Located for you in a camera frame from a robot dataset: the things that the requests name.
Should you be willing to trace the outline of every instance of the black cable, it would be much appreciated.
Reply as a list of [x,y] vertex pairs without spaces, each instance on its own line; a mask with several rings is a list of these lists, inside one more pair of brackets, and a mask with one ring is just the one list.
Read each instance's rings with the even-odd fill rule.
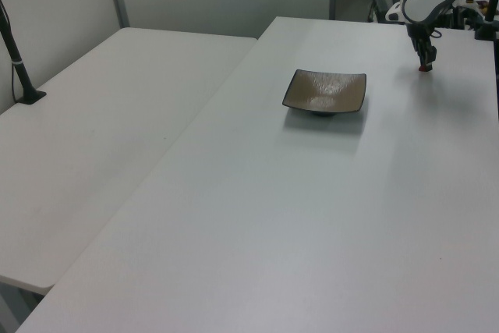
[[440,38],[442,38],[442,33],[441,33],[440,31],[438,31],[438,30],[434,30],[434,33],[437,33],[437,36],[435,37],[435,36],[434,36],[434,34],[432,33],[432,34],[430,35],[430,37],[432,37],[432,38],[434,38],[434,39],[440,39]]
[[14,64],[12,63],[12,79],[11,79],[11,89],[12,89],[12,99],[14,100],[14,103],[17,103],[16,99],[16,94],[14,93]]
[[2,8],[2,13],[5,15],[5,18],[7,19],[7,24],[9,25],[9,28],[10,28],[10,18],[9,18],[9,14],[8,14],[8,13],[7,13],[7,11],[6,11],[5,6],[3,5],[2,0],[0,0],[0,8]]
[[[9,14],[5,10],[5,6],[3,5],[2,0],[0,0],[0,8],[2,9],[2,13],[5,16],[5,19],[7,20],[7,24],[9,25],[9,29],[10,29],[10,18],[9,18]],[[14,93],[14,79],[15,79],[15,76],[14,76],[14,63],[13,62],[11,62],[11,71],[12,71],[12,75],[11,75],[11,80],[10,80],[10,88],[11,88],[11,91],[12,91],[12,99],[14,100],[14,103],[17,103],[16,94]]]

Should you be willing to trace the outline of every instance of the square plate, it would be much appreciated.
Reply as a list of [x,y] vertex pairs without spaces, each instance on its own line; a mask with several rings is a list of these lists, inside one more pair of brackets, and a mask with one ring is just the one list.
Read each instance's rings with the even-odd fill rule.
[[366,96],[365,74],[309,72],[298,69],[283,105],[318,115],[358,112]]

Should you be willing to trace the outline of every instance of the white table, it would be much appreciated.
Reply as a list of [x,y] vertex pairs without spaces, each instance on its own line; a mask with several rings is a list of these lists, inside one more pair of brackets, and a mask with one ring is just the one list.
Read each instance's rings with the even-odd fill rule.
[[46,293],[251,49],[124,29],[0,116],[0,282]]
[[[442,33],[419,73],[404,27],[276,19],[19,333],[496,333],[493,48]],[[362,111],[283,107],[296,69]]]

